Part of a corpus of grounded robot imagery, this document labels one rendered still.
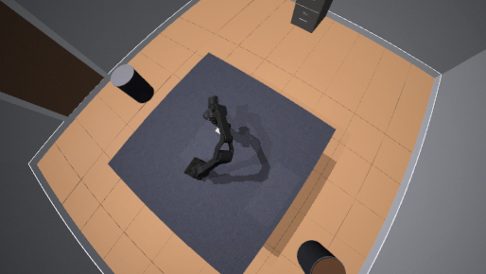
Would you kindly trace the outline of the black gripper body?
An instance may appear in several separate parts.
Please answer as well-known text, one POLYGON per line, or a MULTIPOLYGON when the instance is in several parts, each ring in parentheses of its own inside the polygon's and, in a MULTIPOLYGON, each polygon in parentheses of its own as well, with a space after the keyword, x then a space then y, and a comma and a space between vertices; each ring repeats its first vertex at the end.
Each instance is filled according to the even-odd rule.
MULTIPOLYGON (((207 115, 208 110, 206 110, 205 113, 204 113, 204 115, 203 115, 203 118, 206 119, 206 120, 208 118, 208 115, 207 115)), ((210 121, 210 122, 212 122, 214 125, 217 125, 217 120, 216 121, 210 121)), ((228 126, 229 126, 229 128, 231 127, 231 125, 229 123, 228 123, 228 126)))

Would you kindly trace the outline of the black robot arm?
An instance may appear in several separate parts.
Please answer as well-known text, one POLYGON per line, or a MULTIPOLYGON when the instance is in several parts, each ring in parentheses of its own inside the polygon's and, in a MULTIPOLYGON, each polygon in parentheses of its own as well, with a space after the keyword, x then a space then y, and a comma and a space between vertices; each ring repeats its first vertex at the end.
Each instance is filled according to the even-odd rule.
POLYGON ((220 133, 220 139, 215 147, 213 158, 206 164, 192 163, 188 172, 191 173, 193 178, 205 178, 211 170, 219 166, 220 164, 230 163, 234 155, 233 136, 231 135, 228 122, 226 119, 227 108, 226 106, 217 103, 217 96, 209 97, 207 115, 209 121, 216 121, 220 133), (219 150, 224 143, 228 143, 229 150, 219 150))

